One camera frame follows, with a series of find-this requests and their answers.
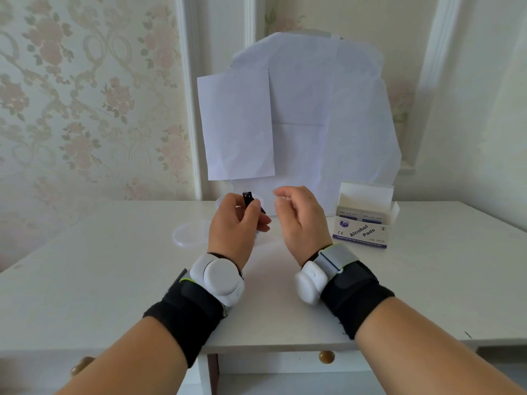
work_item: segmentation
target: gray strap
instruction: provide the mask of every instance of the gray strap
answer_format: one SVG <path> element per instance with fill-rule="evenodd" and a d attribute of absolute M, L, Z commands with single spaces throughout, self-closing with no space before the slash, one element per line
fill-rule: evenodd
<path fill-rule="evenodd" d="M 344 266 L 358 260 L 359 258 L 346 245 L 334 244 L 321 250 L 314 262 L 322 269 L 327 278 L 331 279 Z"/>

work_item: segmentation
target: floral wallpaper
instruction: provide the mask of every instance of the floral wallpaper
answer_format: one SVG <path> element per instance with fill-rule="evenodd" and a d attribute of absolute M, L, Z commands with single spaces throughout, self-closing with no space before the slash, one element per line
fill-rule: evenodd
<path fill-rule="evenodd" d="M 194 199 L 175 0 L 0 0 L 0 271 L 109 200 Z"/>
<path fill-rule="evenodd" d="M 401 141 L 437 0 L 266 0 L 265 36 L 318 29 L 368 41 L 385 56 L 383 78 Z"/>

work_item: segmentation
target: black wrist strap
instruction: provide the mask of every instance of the black wrist strap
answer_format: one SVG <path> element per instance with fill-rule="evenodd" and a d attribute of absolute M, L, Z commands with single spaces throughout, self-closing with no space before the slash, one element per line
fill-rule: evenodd
<path fill-rule="evenodd" d="M 346 265 L 324 288 L 320 298 L 338 317 L 350 339 L 383 300 L 394 293 L 381 286 L 377 277 L 360 261 Z"/>
<path fill-rule="evenodd" d="M 181 279 L 182 272 L 161 302 L 143 315 L 157 319 L 181 347 L 188 367 L 192 367 L 201 347 L 224 317 L 223 305 L 200 285 Z"/>

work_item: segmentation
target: white wearable device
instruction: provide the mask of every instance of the white wearable device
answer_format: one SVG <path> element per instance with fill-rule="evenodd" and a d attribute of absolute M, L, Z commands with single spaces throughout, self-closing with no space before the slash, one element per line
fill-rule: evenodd
<path fill-rule="evenodd" d="M 245 289 L 236 265 L 211 254 L 199 258 L 190 268 L 189 275 L 226 307 L 236 305 Z"/>
<path fill-rule="evenodd" d="M 300 299 L 314 305 L 320 294 L 335 274 L 341 273 L 344 266 L 359 258 L 346 245 L 334 244 L 318 252 L 314 261 L 307 261 L 300 272 L 295 274 L 295 284 Z"/>

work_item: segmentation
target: forearm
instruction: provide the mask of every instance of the forearm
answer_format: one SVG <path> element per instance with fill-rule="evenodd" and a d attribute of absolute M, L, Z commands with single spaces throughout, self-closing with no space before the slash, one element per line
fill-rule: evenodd
<path fill-rule="evenodd" d="M 397 298 L 373 310 L 355 341 L 388 395 L 526 394 Z"/>
<path fill-rule="evenodd" d="M 158 395 L 177 392 L 187 360 L 156 319 L 146 317 L 105 350 L 57 395 Z"/>

